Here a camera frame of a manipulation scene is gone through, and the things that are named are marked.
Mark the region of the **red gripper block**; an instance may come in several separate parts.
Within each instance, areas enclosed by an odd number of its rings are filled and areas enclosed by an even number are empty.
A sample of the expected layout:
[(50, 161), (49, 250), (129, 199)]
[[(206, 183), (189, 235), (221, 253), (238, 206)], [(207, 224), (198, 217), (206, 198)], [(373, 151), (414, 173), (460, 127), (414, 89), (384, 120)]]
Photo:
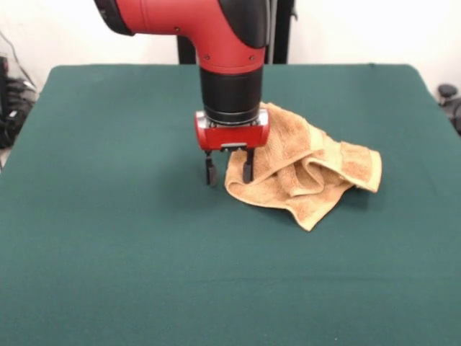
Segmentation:
[(199, 147), (205, 152), (206, 183), (216, 186), (217, 169), (212, 160), (212, 151), (247, 148), (243, 164), (244, 183), (254, 180), (255, 148), (266, 144), (269, 137), (269, 113), (260, 110), (255, 121), (244, 125), (219, 125), (212, 122), (204, 111), (197, 111), (194, 127)]

